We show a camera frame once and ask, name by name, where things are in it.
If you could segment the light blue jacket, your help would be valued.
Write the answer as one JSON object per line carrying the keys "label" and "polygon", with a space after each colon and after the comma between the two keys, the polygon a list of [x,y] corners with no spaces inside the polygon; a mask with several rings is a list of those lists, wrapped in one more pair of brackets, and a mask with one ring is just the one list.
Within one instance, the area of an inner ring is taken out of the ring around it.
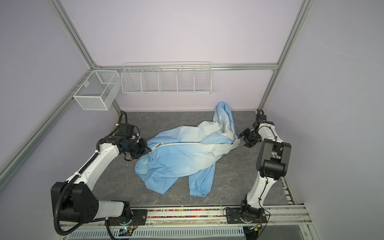
{"label": "light blue jacket", "polygon": [[151,152],[138,160],[135,173],[149,190],[162,195],[188,177],[190,195],[204,198],[212,189],[217,161],[240,142],[232,110],[221,102],[211,122],[180,126],[150,139]]}

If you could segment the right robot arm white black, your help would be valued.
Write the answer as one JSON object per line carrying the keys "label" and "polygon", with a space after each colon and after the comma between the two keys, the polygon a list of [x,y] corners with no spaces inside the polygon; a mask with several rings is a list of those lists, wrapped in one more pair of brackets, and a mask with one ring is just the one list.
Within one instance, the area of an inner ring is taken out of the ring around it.
{"label": "right robot arm white black", "polygon": [[245,129],[240,137],[248,148],[261,143],[256,162],[256,181],[241,202],[240,216],[249,223],[261,219],[265,213],[264,201],[269,190],[287,174],[292,146],[279,137],[274,123],[266,120],[257,120],[254,129]]}

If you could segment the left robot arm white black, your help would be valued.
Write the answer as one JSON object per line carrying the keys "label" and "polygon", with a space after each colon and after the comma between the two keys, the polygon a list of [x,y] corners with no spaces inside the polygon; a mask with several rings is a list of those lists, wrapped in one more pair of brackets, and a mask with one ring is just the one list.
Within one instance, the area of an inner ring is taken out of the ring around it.
{"label": "left robot arm white black", "polygon": [[57,182],[51,188],[54,228],[66,236],[88,223],[113,221],[128,225],[136,216],[128,201],[100,201],[93,194],[99,177],[120,154],[129,154],[133,160],[149,153],[145,139],[135,136],[106,136],[97,142],[94,154],[71,177]]}

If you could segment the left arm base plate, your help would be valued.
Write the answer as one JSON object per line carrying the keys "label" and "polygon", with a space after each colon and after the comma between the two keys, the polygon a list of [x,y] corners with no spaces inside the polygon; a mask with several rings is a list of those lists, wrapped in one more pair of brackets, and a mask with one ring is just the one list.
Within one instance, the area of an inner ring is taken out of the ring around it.
{"label": "left arm base plate", "polygon": [[133,209],[128,216],[109,218],[109,226],[143,226],[146,224],[147,209]]}

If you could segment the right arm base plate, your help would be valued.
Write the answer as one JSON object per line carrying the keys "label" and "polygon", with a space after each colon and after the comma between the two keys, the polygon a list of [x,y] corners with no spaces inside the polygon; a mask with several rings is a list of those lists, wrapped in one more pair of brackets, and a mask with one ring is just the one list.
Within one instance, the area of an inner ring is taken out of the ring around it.
{"label": "right arm base plate", "polygon": [[259,208],[250,208],[241,210],[241,208],[225,208],[225,215],[228,224],[257,224],[267,223],[267,216],[265,212]]}

